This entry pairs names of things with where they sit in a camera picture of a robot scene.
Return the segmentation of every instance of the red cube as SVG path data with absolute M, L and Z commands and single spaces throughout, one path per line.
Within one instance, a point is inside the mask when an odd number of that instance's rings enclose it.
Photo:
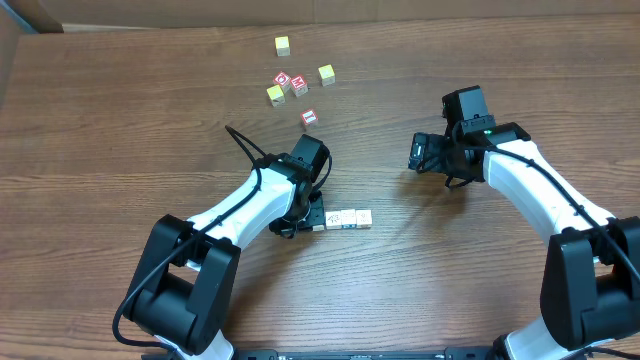
M 304 80 L 302 75 L 298 75 L 291 79 L 291 86 L 293 86 L 293 93 L 296 94 L 296 97 L 304 95 L 309 91 L 307 82 Z
M 318 115 L 313 109 L 307 109 L 300 113 L 300 117 L 302 118 L 302 123 L 304 126 L 311 126 L 318 123 Z
M 280 71 L 280 73 L 273 78 L 273 84 L 280 85 L 282 92 L 286 93 L 291 88 L 291 77 L 284 71 Z

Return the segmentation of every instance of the yellow cube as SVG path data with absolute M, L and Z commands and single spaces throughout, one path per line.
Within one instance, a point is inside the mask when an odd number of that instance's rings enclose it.
M 280 85 L 268 88 L 267 93 L 269 94 L 269 99 L 271 99 L 271 105 L 274 107 L 284 104 L 284 93 L 282 92 Z
M 276 38 L 276 51 L 278 52 L 278 56 L 289 56 L 291 55 L 291 49 L 289 48 L 289 37 L 281 36 Z
M 320 72 L 322 86 L 331 85 L 336 82 L 336 74 L 333 72 L 333 67 L 331 65 L 325 65 L 318 68 L 318 71 Z

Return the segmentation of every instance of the wooden table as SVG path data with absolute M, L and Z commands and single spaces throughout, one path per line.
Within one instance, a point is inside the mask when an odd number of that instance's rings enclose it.
M 281 34 L 290 57 L 275 56 Z M 110 325 L 155 221 L 245 181 L 225 124 L 287 152 L 310 107 L 334 158 L 327 210 L 372 209 L 374 226 L 263 232 L 242 254 L 227 337 L 490 344 L 539 314 L 545 248 L 486 184 L 449 192 L 407 170 L 412 135 L 442 133 L 440 98 L 480 84 L 498 122 L 518 122 L 585 196 L 639 215 L 639 34 L 640 15 L 614 15 L 22 37 L 0 118 L 0 357 L 137 358 Z M 328 63 L 337 83 L 322 88 Z M 273 108 L 280 70 L 311 90 Z M 640 351 L 637 337 L 615 347 Z

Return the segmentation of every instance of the cube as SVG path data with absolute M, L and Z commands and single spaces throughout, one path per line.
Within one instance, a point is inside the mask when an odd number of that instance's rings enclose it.
M 269 99 L 271 99 L 271 105 L 274 107 L 284 104 L 284 93 L 280 88 L 280 85 L 275 85 L 267 89 Z
M 373 225 L 371 210 L 356 210 L 356 227 L 358 229 L 370 228 Z
M 278 56 L 291 55 L 288 36 L 281 36 L 276 38 L 276 52 L 278 53 Z
M 327 211 L 325 214 L 327 230 L 342 229 L 342 216 L 340 211 Z
M 296 94 L 296 97 L 300 97 L 309 91 L 307 82 L 304 80 L 302 75 L 298 75 L 291 79 L 291 86 L 293 86 L 293 93 Z
M 273 78 L 274 85 L 280 85 L 282 92 L 286 93 L 291 88 L 291 77 L 285 72 L 280 71 L 275 78 Z
M 302 124 L 304 126 L 313 126 L 318 123 L 318 115 L 316 115 L 313 109 L 308 109 L 300 113 L 302 118 Z
M 356 222 L 356 210 L 342 210 L 340 211 L 340 217 L 342 217 L 342 228 L 343 229 L 352 229 L 357 225 Z
M 320 72 L 322 86 L 331 85 L 336 82 L 336 74 L 333 72 L 333 67 L 331 65 L 325 65 L 318 68 L 318 72 Z

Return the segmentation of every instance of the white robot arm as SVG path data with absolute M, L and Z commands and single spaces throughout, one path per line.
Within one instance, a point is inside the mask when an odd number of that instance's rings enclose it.
M 616 219 L 587 200 L 517 124 L 496 126 L 480 87 L 442 101 L 445 135 L 416 133 L 409 168 L 444 173 L 452 188 L 486 181 L 513 202 L 548 247 L 542 316 L 498 338 L 487 359 L 558 360 L 638 332 L 640 219 Z M 450 186 L 452 178 L 463 181 Z M 596 277 L 598 260 L 615 265 L 614 271 Z
M 227 130 L 232 136 L 237 134 Z M 113 332 L 120 342 L 169 350 L 162 359 L 231 359 L 233 347 L 220 329 L 241 251 L 267 226 L 289 237 L 324 228 L 319 188 L 331 170 L 331 156 L 321 141 L 303 135 L 291 154 L 263 153 L 257 161 L 243 149 L 254 164 L 244 185 L 187 221 L 166 215 L 153 227 L 127 297 L 114 317 Z M 327 159 L 327 174 L 312 185 Z M 198 271 L 195 283 L 168 272 L 169 263 Z M 162 343 L 122 337 L 118 330 L 121 315 Z M 143 355 L 145 358 L 158 357 Z
M 533 159 L 551 173 L 598 224 L 605 226 L 608 219 L 614 217 L 569 185 L 544 160 L 533 141 L 515 140 L 499 144 L 498 148 Z M 484 157 L 483 169 L 487 184 L 515 205 L 545 246 L 549 245 L 551 235 L 560 234 L 563 229 L 573 227 L 576 230 L 587 230 L 592 227 L 540 172 L 527 164 L 503 154 L 488 152 Z M 569 351 L 558 345 L 542 316 L 524 329 L 509 334 L 505 339 L 505 348 L 511 360 L 557 360 L 577 351 Z

